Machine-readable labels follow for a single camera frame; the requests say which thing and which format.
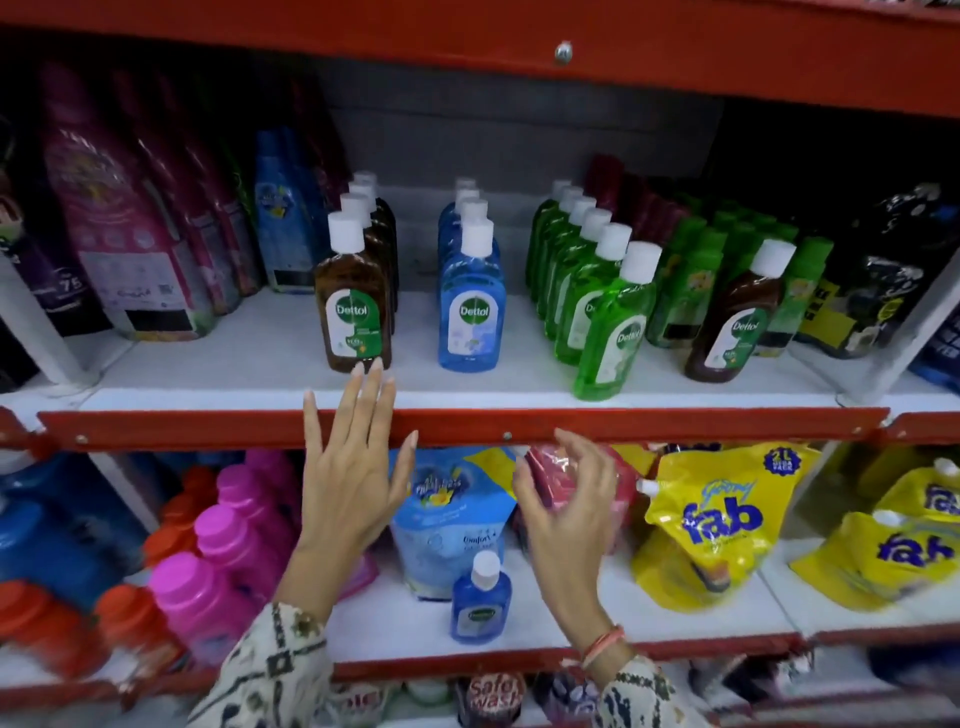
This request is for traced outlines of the blue plastic jug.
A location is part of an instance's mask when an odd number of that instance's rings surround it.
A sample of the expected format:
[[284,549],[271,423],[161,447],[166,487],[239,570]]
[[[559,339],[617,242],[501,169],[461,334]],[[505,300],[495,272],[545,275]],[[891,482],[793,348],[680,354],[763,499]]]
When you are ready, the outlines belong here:
[[0,492],[43,504],[124,576],[143,569],[148,533],[89,456],[60,452],[38,459],[26,450],[0,449]]
[[24,580],[83,612],[123,580],[40,503],[0,494],[0,582]]

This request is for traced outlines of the yellow spouted detergent pouch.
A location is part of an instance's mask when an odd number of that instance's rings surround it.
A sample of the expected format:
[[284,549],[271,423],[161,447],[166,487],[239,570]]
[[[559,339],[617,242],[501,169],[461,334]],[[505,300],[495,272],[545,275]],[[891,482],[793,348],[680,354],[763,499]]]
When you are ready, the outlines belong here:
[[638,485],[648,534],[630,562],[634,581],[678,613],[730,599],[773,551],[796,489],[821,456],[790,442],[661,455]]
[[940,457],[902,475],[873,507],[911,518],[960,526],[960,465]]
[[848,513],[812,552],[789,564],[803,583],[854,612],[926,592],[960,567],[960,518],[895,511]]

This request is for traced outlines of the row of green-capped green bottles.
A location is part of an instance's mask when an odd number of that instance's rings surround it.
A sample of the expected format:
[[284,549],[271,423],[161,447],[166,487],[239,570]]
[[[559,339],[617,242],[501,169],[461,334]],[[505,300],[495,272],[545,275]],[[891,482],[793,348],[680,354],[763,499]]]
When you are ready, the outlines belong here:
[[762,243],[788,242],[796,250],[783,274],[783,294],[753,354],[777,358],[797,337],[814,292],[834,250],[822,236],[800,237],[800,229],[734,200],[713,207],[697,198],[682,200],[693,213],[678,222],[666,260],[656,274],[658,298],[647,324],[647,341],[657,348],[688,348],[714,299],[735,277],[746,273]]

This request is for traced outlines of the small blue bottle white cap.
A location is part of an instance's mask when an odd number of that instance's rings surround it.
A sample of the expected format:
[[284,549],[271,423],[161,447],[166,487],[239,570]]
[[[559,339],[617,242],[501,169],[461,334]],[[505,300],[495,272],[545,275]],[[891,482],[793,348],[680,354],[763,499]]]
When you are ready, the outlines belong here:
[[470,573],[460,577],[452,589],[451,638],[474,646],[497,639],[505,628],[512,596],[513,584],[502,569],[498,552],[476,553]]

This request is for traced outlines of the blue softener pouch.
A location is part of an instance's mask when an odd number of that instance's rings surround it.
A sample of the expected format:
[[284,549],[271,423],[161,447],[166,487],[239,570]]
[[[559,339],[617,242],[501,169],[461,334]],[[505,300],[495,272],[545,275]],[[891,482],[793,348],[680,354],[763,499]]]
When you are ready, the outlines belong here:
[[267,282],[277,293],[312,295],[321,246],[283,127],[255,137],[256,232]]
[[300,143],[299,137],[292,127],[281,127],[286,156],[294,170],[297,189],[303,200],[313,237],[318,250],[318,261],[325,260],[331,255],[330,229],[328,211],[313,170],[308,165],[308,159]]

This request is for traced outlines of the white shelf divider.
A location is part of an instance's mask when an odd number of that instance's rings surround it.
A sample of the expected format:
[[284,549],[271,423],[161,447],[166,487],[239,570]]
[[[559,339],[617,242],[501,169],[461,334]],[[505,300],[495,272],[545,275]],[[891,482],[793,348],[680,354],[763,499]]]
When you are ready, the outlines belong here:
[[949,315],[960,306],[960,247],[937,274],[889,344],[852,364],[836,401],[841,407],[871,407],[887,395]]
[[59,396],[78,393],[98,382],[98,374],[82,366],[2,251],[0,320]]
[[148,532],[161,524],[165,498],[156,468],[131,452],[90,452],[88,458]]

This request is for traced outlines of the dark purple pouch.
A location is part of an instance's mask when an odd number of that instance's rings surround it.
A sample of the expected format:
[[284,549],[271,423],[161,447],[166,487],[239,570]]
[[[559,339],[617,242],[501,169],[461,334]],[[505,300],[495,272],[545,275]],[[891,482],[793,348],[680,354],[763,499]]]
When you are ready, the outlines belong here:
[[538,672],[532,692],[546,719],[559,728],[583,728],[596,716],[599,690],[580,670]]

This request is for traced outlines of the red metal shelf rack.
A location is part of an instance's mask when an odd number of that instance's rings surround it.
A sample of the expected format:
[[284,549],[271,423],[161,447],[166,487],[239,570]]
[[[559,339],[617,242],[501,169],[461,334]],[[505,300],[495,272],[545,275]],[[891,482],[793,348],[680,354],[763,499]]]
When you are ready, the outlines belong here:
[[[449,16],[434,16],[433,0],[388,6],[386,0],[355,0],[344,6],[311,5],[306,0],[281,3],[280,17],[258,16],[257,4],[233,0],[170,0],[167,3],[121,3],[117,0],[37,0],[36,6],[0,3],[0,29],[28,29],[41,33],[86,33],[154,41],[243,46],[258,50],[345,56],[375,62],[412,64],[466,71],[492,71],[520,77],[576,80],[633,86],[664,87],[745,96],[760,100],[789,101],[849,107],[871,112],[904,112],[960,118],[960,95],[948,97],[956,60],[960,65],[960,10],[930,8],[919,2],[882,4],[855,0],[610,0],[598,21],[574,21],[580,0],[562,0],[557,15],[538,12],[546,7],[512,5],[496,0],[496,9],[485,11],[482,30],[456,30],[466,22],[466,11],[454,7]],[[573,22],[573,37],[556,41],[586,43],[585,65],[573,61],[570,74],[559,61],[547,61],[547,33],[564,30]],[[806,42],[822,42],[820,51],[805,61],[773,60],[755,68],[750,52],[780,46],[772,34],[782,33],[783,50]],[[868,56],[892,61],[894,52],[903,64],[892,70],[870,66]],[[907,86],[910,66],[942,64],[941,76],[917,79]],[[794,434],[801,439],[852,441],[868,437],[883,445],[901,435],[893,425],[882,425],[882,407],[853,407],[853,415],[831,415],[826,405],[784,405],[735,408],[704,405],[683,415],[679,405],[614,407],[608,416],[590,415],[579,405],[540,408],[497,406],[487,414],[469,415],[465,405],[419,407],[402,405],[399,430],[402,441],[418,431],[426,446],[508,442],[521,443],[553,434],[554,425],[583,426],[602,442],[624,441],[628,435],[668,432],[667,426],[695,426],[701,430],[670,430],[687,440],[708,434],[728,435],[746,441],[769,424],[803,425]],[[82,415],[79,411],[38,410],[39,429],[25,424],[10,407],[0,407],[0,448],[29,449],[40,455],[57,450],[112,451],[182,450],[190,446],[221,447],[258,444],[259,435],[270,435],[262,444],[289,446],[299,443],[300,418],[293,410],[268,405],[255,410],[241,405],[239,414],[219,409],[175,409],[174,414],[148,411],[141,415]],[[706,425],[717,426],[708,431]]]

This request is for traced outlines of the person's left forearm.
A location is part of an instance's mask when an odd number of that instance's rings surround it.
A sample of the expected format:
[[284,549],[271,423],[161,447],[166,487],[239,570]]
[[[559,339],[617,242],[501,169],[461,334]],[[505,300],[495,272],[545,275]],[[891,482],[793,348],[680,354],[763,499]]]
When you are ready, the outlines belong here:
[[184,728],[311,728],[330,692],[326,628],[360,559],[357,549],[296,549]]

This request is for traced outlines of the row of white-capped green bottles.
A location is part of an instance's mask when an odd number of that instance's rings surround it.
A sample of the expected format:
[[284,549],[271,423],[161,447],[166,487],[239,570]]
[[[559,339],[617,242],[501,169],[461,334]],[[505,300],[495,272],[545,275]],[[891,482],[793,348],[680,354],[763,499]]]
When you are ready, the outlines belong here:
[[628,379],[657,297],[662,246],[636,239],[580,187],[557,185],[534,221],[529,291],[572,396],[604,402]]

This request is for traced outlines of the person's right forearm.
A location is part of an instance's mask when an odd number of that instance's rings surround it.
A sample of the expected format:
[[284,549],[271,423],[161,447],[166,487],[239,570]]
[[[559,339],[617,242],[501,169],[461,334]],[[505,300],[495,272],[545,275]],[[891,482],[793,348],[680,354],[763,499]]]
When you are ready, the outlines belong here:
[[590,728],[716,728],[596,600],[558,608],[555,619],[599,691]]

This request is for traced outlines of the pink detergent pouch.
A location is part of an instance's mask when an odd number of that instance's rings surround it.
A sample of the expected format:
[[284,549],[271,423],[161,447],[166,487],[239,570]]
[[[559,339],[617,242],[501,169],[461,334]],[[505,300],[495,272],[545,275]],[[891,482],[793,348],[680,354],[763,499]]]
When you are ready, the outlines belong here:
[[217,315],[193,251],[138,153],[74,70],[44,61],[37,77],[47,179],[106,319],[134,341],[211,333]]
[[234,268],[221,225],[200,184],[199,172],[188,158],[182,134],[149,103],[133,72],[115,69],[110,79],[151,176],[189,243],[214,314],[234,312],[241,303]]
[[198,185],[217,220],[226,256],[241,297],[258,293],[262,276],[255,255],[250,225],[226,165],[214,150],[213,137],[202,126],[199,116],[175,79],[153,71],[164,111],[174,123]]

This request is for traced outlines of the black detergent pouch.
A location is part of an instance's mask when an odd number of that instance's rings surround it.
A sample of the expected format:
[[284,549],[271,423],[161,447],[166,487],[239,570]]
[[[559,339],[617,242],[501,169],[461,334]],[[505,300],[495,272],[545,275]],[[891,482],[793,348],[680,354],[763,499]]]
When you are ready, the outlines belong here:
[[795,339],[831,358],[865,358],[925,278],[921,266],[882,255],[857,253],[831,260]]
[[854,254],[882,256],[920,266],[918,291],[878,338],[887,341],[906,320],[960,247],[960,192],[939,182],[918,182],[870,201],[850,226]]

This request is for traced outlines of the row of dark red bottles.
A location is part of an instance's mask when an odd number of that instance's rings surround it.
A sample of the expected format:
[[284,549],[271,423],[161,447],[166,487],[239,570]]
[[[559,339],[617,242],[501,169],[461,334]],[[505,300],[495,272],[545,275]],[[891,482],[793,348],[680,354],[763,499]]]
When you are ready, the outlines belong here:
[[631,227],[633,239],[662,247],[672,239],[678,224],[692,214],[690,206],[668,195],[665,186],[628,172],[621,159],[608,153],[594,153],[582,187],[598,208],[611,213],[614,223]]

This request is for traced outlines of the person's left hand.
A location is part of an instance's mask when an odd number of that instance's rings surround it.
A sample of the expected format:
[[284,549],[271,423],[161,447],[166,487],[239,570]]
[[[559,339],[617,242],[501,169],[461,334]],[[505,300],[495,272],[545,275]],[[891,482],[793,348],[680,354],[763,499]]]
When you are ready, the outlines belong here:
[[313,553],[351,566],[389,525],[401,504],[389,503],[389,440],[397,385],[383,371],[385,449],[352,462],[349,455],[349,385],[334,412],[328,434],[322,431],[325,472],[303,473],[301,533],[297,552]]

